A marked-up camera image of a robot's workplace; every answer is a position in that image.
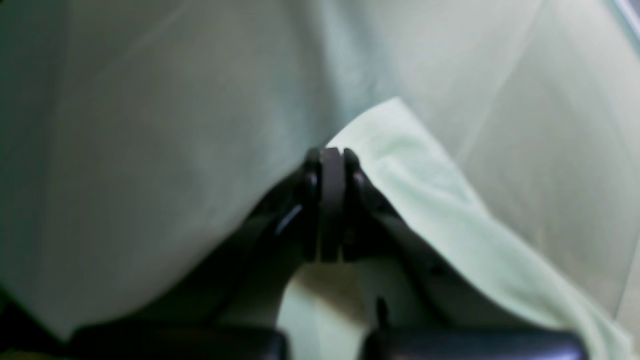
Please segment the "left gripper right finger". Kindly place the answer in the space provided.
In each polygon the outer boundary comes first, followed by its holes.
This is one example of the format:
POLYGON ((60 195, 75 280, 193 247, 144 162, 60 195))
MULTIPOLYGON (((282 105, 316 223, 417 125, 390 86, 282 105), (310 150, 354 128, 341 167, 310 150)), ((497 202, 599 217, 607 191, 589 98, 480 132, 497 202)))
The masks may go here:
POLYGON ((375 290, 363 360, 587 360, 578 335, 501 309, 422 240, 375 187, 358 155, 331 150, 334 256, 381 267, 398 284, 375 290))

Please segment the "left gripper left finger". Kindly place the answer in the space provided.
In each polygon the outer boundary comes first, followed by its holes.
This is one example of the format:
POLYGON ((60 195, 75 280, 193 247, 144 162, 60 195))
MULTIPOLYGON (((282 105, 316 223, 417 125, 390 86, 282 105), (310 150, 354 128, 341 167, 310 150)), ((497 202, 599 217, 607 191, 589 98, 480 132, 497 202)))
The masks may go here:
POLYGON ((119 321, 87 326, 73 360, 285 360, 273 324, 302 264, 332 259, 332 151, 312 149, 245 222, 171 291, 119 321))

